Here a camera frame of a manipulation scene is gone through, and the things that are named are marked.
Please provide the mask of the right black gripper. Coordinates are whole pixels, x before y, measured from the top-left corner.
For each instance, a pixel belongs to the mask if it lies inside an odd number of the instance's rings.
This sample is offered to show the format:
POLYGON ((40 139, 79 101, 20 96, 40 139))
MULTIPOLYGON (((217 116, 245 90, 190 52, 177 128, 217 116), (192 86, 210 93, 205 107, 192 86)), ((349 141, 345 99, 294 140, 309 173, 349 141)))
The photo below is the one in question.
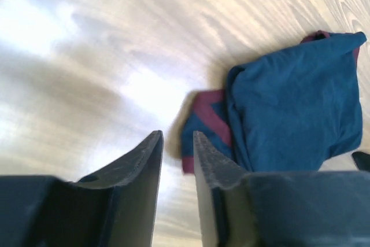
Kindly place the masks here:
POLYGON ((364 152, 354 152, 351 154, 356 167, 360 171, 370 171, 370 154, 364 152))

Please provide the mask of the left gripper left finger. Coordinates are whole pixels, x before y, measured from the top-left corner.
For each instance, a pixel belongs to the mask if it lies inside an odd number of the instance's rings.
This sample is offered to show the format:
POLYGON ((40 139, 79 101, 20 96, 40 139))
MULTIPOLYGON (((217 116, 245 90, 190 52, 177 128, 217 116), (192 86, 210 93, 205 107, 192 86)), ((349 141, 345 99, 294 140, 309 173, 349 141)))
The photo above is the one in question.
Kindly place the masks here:
POLYGON ((153 131, 77 182, 1 176, 1 245, 150 246, 163 144, 162 132, 153 131))

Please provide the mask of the navy basketball jersey tank top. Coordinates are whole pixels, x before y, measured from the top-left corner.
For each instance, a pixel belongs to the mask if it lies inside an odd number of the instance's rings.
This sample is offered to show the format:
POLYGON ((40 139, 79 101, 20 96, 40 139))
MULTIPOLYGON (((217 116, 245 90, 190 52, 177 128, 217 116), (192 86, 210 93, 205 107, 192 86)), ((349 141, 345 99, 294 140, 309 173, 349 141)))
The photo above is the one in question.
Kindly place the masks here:
POLYGON ((251 172, 317 171, 358 148, 357 79, 364 33, 316 31, 292 47, 234 66, 225 87, 196 93, 180 142, 194 173, 193 133, 251 172))

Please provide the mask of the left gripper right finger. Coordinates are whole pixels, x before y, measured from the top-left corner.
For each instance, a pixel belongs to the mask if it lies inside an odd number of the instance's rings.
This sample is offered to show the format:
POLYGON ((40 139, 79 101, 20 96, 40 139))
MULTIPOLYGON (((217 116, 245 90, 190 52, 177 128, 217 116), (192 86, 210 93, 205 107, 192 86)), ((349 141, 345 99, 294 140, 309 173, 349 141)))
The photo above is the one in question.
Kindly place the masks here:
POLYGON ((369 245, 369 172, 249 172, 193 146, 204 246, 369 245))

